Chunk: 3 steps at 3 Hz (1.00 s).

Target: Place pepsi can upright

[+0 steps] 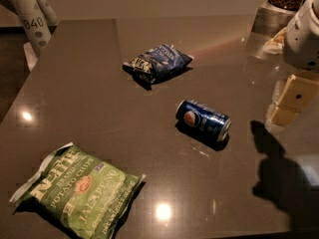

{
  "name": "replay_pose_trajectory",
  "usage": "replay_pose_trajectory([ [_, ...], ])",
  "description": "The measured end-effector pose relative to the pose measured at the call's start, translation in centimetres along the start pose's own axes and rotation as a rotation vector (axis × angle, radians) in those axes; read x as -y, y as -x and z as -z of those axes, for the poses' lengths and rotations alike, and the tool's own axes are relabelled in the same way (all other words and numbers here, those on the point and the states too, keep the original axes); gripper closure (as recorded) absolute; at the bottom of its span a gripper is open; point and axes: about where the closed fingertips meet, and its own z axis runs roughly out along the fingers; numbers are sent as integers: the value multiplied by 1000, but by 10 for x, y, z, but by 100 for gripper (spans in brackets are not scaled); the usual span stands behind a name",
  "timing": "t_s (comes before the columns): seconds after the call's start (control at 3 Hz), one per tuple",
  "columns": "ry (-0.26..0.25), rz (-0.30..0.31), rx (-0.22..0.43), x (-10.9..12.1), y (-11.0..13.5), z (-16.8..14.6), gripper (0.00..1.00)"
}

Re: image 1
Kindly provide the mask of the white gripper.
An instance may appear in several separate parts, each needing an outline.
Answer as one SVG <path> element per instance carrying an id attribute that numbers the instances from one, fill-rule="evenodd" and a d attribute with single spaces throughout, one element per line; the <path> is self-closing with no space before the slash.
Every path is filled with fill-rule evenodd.
<path id="1" fill-rule="evenodd" d="M 287 64 L 307 70 L 319 70 L 319 0 L 307 0 L 287 25 L 283 57 Z M 287 126 L 298 113 L 319 95 L 319 74 L 301 71 L 291 75 L 270 105 L 268 120 Z"/>

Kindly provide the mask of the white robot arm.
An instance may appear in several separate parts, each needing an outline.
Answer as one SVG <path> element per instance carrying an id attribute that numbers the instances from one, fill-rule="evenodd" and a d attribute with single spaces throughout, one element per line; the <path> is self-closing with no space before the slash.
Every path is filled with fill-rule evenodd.
<path id="1" fill-rule="evenodd" d="M 319 0 L 306 0 L 263 51 L 282 54 L 285 63 L 296 69 L 276 82 L 266 114 L 268 124 L 286 127 L 319 93 Z"/>

